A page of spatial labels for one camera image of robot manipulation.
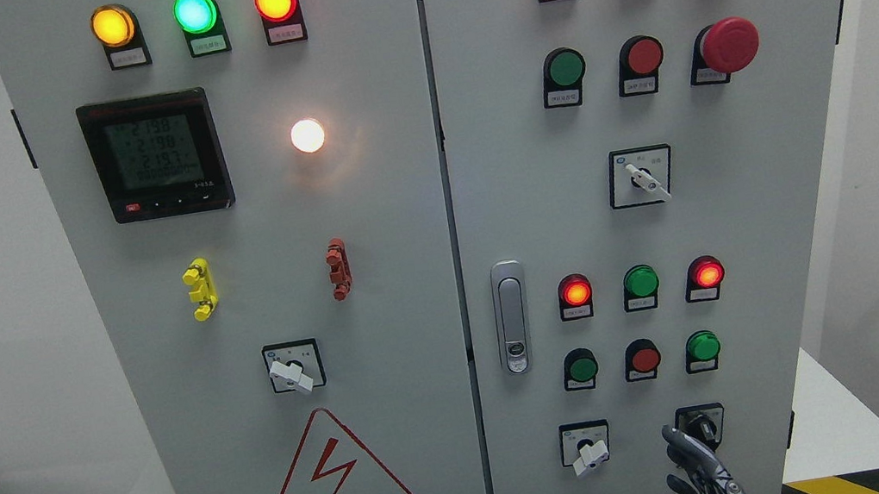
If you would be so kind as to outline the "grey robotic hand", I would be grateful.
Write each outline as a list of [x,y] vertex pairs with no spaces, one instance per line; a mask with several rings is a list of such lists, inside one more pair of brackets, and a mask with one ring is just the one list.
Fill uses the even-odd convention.
[[663,425],[659,432],[667,443],[669,459],[686,473],[685,480],[674,474],[666,477],[676,494],[746,494],[712,448],[670,425]]

